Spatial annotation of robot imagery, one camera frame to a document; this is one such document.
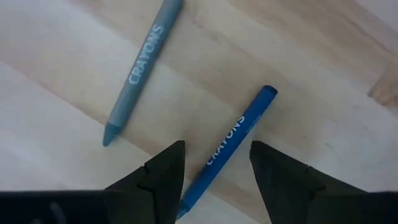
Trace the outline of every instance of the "blue crayon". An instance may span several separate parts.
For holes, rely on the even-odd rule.
[[[205,192],[218,172],[223,168],[232,153],[238,148],[243,139],[248,135],[253,126],[260,119],[278,91],[269,85],[263,86],[256,98],[238,119],[232,130],[217,147],[217,150],[207,161],[206,166],[201,170],[198,177],[192,182],[180,202],[180,210],[177,219],[189,212],[201,195]]]

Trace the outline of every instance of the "gray crayon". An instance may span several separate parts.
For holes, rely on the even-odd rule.
[[[163,1],[105,125],[103,146],[108,146],[127,124],[181,5],[182,0]]]

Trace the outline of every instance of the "wooden surface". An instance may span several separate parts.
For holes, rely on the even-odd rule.
[[[180,223],[269,222],[252,139],[398,189],[398,33],[354,0],[185,0],[123,138],[102,148],[161,1],[0,1],[0,189],[104,188],[178,139],[189,181],[265,84],[277,99]]]

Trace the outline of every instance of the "wooden floor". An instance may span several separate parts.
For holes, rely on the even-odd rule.
[[[185,0],[123,138],[105,149],[162,0],[2,0],[0,189],[105,188],[178,139],[188,183],[268,84],[277,99],[179,223],[269,223],[253,139],[361,189],[398,190],[398,6],[380,2]]]

